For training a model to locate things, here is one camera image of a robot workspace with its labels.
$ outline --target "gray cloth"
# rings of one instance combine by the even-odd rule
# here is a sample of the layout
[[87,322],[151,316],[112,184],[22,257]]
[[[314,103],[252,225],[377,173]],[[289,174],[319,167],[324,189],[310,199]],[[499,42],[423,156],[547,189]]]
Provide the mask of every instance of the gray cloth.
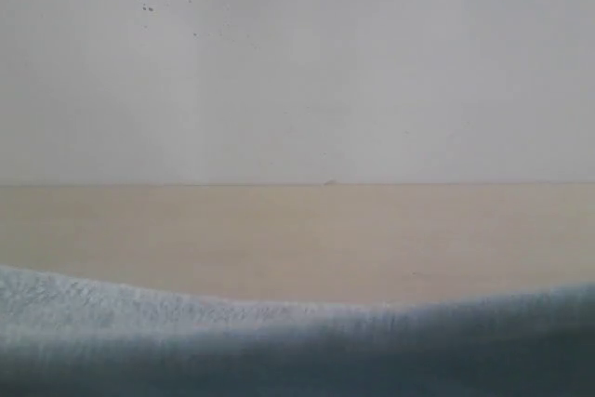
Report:
[[595,285],[414,309],[0,267],[0,396],[595,396]]

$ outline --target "beige surface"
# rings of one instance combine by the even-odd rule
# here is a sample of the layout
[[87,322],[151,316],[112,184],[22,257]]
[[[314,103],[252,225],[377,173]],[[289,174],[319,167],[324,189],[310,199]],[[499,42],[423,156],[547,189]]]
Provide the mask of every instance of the beige surface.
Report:
[[0,263],[232,298],[595,280],[595,185],[0,188]]

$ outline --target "blue fabric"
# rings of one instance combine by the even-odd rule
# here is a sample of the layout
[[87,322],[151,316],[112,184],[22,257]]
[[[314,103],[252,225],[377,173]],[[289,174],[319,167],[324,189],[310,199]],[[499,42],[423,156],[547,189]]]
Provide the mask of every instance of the blue fabric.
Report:
[[595,285],[415,309],[0,267],[0,396],[595,396]]

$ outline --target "fleece blanket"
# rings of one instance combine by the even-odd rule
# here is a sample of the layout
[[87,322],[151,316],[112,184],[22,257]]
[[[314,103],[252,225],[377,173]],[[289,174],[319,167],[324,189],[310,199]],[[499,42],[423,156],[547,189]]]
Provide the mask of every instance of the fleece blanket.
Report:
[[595,284],[419,308],[0,267],[0,396],[595,396]]

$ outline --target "white wall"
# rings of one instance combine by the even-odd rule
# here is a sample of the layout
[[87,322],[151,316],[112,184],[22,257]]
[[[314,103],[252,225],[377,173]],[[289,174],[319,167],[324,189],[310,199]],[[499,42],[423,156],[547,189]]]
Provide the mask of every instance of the white wall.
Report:
[[595,0],[0,0],[0,183],[595,180],[594,71]]

